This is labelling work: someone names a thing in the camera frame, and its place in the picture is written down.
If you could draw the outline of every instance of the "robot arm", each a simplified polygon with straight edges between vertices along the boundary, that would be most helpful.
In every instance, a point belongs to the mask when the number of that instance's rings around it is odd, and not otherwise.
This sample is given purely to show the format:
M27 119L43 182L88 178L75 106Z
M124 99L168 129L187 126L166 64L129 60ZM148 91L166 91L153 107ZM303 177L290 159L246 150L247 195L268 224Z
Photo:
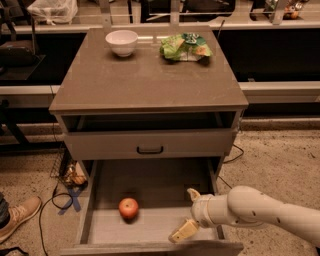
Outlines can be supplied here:
M180 242L194 235L200 227L224 224L233 227L260 228L276 225L320 247L320 211L286 204L246 186L238 186L227 195L200 195L188 189L193 205L192 219L176 229L169 240Z

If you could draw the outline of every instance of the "open drawer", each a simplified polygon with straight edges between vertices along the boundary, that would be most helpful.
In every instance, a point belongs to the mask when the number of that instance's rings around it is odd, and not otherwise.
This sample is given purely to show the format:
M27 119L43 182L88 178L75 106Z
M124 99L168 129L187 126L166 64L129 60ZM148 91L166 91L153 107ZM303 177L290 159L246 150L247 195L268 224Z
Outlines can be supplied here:
M228 155L235 135L232 129L71 132L64 141L74 159L202 157Z
M221 227L201 229L180 244L168 240L191 217L186 189L193 187L204 194L216 191L218 164L219 158L95 162L76 244L61 255L238 255L242 244L227 241ZM139 203L139 213L130 222L118 212L125 197Z

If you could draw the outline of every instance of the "red apple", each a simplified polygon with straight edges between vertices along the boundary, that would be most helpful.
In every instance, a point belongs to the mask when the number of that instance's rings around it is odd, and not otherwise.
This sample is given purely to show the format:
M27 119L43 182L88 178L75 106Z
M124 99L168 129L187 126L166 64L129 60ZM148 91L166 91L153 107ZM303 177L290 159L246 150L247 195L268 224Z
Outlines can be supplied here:
M133 198L124 198L119 203L119 212L124 219L133 219L138 213L138 203Z

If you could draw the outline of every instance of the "shoe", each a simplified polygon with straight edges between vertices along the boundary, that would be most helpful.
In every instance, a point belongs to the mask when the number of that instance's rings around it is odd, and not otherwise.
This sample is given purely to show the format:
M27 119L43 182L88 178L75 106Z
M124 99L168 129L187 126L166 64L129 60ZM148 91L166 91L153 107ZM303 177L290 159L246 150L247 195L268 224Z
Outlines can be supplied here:
M0 244L11 236L23 222L36 215L40 207L41 199L39 197L31 197L19 206L9 207L10 221L0 229Z

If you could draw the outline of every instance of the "wooden cabinet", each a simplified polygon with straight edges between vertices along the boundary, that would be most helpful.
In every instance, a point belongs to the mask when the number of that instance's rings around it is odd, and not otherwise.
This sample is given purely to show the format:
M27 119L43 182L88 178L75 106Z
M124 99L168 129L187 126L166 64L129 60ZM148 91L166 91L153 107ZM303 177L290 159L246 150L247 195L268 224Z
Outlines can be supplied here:
M167 238L190 216L188 187L217 192L246 98L209 27L135 30L128 58L111 53L102 29L89 30L50 107L73 159L94 162L76 245L62 255L237 255L242 245L222 228L181 245ZM212 49L205 63L160 56L162 38L186 31ZM132 223L117 211L127 196L140 204Z

